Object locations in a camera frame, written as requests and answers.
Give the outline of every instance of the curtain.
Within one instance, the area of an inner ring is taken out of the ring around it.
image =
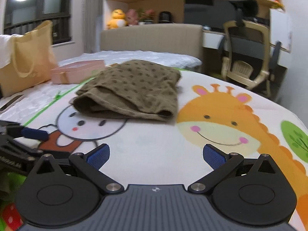
[[[97,49],[97,32],[102,30],[99,18],[103,14],[103,0],[85,0],[84,4],[84,52],[95,53]]]

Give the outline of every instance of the black circular disc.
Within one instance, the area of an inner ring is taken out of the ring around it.
[[[91,214],[100,200],[96,186],[73,176],[42,174],[23,186],[16,195],[16,208],[25,220],[40,227],[77,223]]]
[[[213,191],[216,208],[233,221],[269,226],[288,220],[296,207],[296,195],[272,174],[227,179]]]

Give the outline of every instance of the yellow stuffed duck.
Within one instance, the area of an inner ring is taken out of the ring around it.
[[[112,18],[113,19],[107,24],[108,29],[120,28],[127,25],[127,21],[125,21],[125,13],[121,9],[115,9],[112,12]]]

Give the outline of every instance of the headboard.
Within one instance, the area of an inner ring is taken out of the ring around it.
[[[143,50],[185,54],[202,60],[202,26],[149,24],[101,32],[101,50]]]

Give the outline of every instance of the pink stuffed toy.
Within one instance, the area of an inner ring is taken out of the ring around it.
[[[126,21],[128,22],[129,26],[138,25],[138,13],[134,9],[130,9],[126,13]]]

